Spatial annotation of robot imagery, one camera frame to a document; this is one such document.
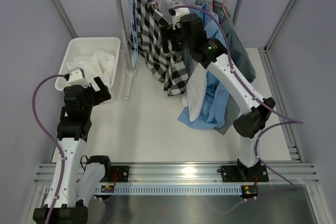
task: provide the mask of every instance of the black and white checkered shirt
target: black and white checkered shirt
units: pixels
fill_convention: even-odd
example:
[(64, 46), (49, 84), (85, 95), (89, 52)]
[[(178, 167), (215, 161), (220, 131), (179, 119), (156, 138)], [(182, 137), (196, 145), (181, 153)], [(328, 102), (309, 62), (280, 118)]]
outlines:
[[(133, 15), (138, 25), (138, 51), (145, 58), (147, 67), (157, 80), (164, 83), (164, 90), (168, 95), (183, 94), (188, 74), (181, 54), (174, 54), (172, 51), (164, 54), (161, 47), (159, 28), (168, 25), (167, 21), (155, 10), (154, 1), (133, 0)], [(132, 36), (130, 46), (134, 49)]]

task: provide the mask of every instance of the white cloth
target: white cloth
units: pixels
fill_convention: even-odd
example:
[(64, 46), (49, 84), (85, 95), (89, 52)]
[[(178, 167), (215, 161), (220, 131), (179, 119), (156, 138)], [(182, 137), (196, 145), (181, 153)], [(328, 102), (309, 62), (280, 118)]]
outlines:
[(190, 122), (194, 122), (199, 117), (205, 97), (206, 85), (206, 70), (198, 63), (186, 87)]
[(110, 85), (116, 60), (112, 54), (97, 49), (93, 56), (76, 56), (73, 60), (67, 63), (69, 70), (81, 68), (90, 83), (94, 83), (94, 77), (100, 77), (106, 86)]

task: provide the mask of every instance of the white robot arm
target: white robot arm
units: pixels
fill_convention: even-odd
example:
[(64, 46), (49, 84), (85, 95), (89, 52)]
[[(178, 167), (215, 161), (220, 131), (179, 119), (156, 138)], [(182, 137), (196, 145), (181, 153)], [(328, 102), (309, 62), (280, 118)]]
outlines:
[(57, 126), (57, 139), (64, 158), (58, 155), (53, 181), (44, 206), (34, 210), (33, 219), (37, 224), (45, 223), (49, 211), (49, 223), (87, 223), (87, 207), (96, 186), (103, 178), (108, 180), (111, 176), (109, 158), (92, 156), (87, 161), (84, 175), (77, 181), (78, 166), (91, 127), (92, 108), (109, 100), (111, 95), (99, 77), (94, 80), (100, 90), (94, 90), (80, 68), (71, 70), (66, 78), (69, 86), (64, 88), (65, 106)]
[[(275, 101), (273, 98), (265, 99), (258, 93), (234, 64), (231, 68), (226, 48), (219, 40), (207, 38), (201, 18), (189, 14), (184, 7), (170, 12), (175, 16), (173, 24), (160, 28), (163, 52), (170, 50), (168, 41), (171, 42), (173, 51), (188, 50), (196, 62), (217, 77), (240, 108), (242, 116), (234, 121), (234, 128), (241, 137), (237, 167), (242, 181), (246, 181), (247, 177), (254, 177), (256, 171), (260, 171), (260, 162), (254, 150), (256, 136), (270, 116), (270, 111), (255, 99), (258, 98), (271, 108), (274, 108)], [(235, 74), (253, 91), (254, 97), (246, 91)]]

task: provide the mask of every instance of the white floor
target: white floor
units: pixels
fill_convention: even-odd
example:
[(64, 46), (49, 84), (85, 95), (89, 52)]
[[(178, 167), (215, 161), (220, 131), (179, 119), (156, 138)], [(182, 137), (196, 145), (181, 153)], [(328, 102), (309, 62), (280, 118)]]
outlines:
[[(265, 97), (271, 96), (256, 48), (248, 48), (256, 69), (253, 86)], [(112, 162), (220, 162), (236, 161), (240, 138), (231, 127), (225, 136), (215, 130), (196, 130), (177, 120), (183, 106), (181, 97), (168, 97), (163, 84), (152, 76), (143, 58), (137, 65), (131, 99), (118, 98), (93, 109), (92, 128), (84, 154), (108, 155)], [(272, 115), (267, 125), (278, 123)], [(266, 133), (259, 148), (266, 161), (290, 160), (280, 127)]]

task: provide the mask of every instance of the white laundry basket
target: white laundry basket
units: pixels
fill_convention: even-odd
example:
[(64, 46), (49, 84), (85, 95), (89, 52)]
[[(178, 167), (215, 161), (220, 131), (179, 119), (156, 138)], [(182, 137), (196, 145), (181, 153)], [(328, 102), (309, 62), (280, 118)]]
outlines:
[[(109, 92), (112, 96), (111, 100), (106, 102), (113, 102), (118, 93), (119, 79), (121, 72), (121, 61), (119, 60), (120, 39), (115, 37), (107, 38), (76, 38), (70, 41), (67, 51), (65, 53), (59, 74), (67, 74), (69, 72), (67, 63), (73, 62), (75, 56), (92, 56), (93, 53), (101, 49), (115, 56), (114, 71), (110, 85)], [(65, 87), (69, 86), (64, 78), (57, 78), (55, 88), (63, 91)]]

